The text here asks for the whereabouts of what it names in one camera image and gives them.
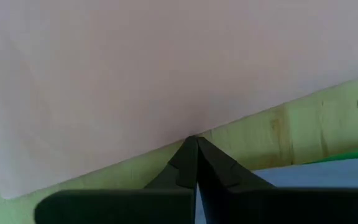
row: blue surface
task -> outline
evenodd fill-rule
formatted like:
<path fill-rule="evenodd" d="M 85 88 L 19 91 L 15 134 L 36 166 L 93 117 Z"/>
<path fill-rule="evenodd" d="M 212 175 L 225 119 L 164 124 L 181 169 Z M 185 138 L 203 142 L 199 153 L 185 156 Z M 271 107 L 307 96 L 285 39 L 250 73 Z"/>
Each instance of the blue surface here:
<path fill-rule="evenodd" d="M 254 174 L 276 187 L 358 187 L 358 159 L 256 170 Z M 198 187 L 196 223 L 206 223 Z"/>

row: paper sheet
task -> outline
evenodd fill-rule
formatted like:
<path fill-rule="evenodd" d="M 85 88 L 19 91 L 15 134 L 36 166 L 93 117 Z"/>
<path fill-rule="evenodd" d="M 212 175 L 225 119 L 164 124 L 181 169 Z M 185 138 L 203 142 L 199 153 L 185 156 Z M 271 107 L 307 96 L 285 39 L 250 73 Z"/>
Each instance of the paper sheet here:
<path fill-rule="evenodd" d="M 358 1 L 0 0 L 0 193 L 358 77 Z"/>

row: wooden surface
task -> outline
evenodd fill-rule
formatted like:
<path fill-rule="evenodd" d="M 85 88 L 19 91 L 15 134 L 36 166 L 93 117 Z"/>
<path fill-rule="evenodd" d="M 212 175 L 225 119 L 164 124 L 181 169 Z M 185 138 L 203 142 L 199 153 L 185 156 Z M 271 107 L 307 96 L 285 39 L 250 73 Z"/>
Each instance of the wooden surface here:
<path fill-rule="evenodd" d="M 355 0 L 0 0 L 0 193 L 18 197 L 355 78 Z M 269 153 L 278 138 L 270 163 L 286 164 L 290 113 L 259 117 L 269 136 L 248 133 L 254 120 L 228 131 Z"/>
<path fill-rule="evenodd" d="M 358 80 L 202 134 L 248 169 L 301 164 L 358 149 Z M 60 189 L 141 188 L 181 142 L 14 200 L 0 197 L 1 224 L 31 224 L 36 203 Z"/>

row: white paper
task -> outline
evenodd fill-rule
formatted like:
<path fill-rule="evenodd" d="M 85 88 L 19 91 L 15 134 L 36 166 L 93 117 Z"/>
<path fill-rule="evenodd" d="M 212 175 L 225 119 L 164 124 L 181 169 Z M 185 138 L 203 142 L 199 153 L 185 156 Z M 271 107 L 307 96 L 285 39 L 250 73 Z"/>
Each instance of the white paper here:
<path fill-rule="evenodd" d="M 0 192 L 357 77 L 358 1 L 0 0 Z"/>

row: light wood table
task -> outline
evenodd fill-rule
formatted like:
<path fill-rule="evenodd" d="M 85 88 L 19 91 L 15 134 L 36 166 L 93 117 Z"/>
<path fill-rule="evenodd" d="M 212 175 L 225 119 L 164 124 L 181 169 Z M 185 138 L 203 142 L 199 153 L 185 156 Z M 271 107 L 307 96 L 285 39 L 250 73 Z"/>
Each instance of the light wood table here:
<path fill-rule="evenodd" d="M 358 80 L 282 104 L 202 136 L 248 169 L 302 164 L 358 149 Z M 61 189 L 141 188 L 181 142 L 14 199 L 0 197 L 0 224 L 33 223 L 40 200 Z"/>

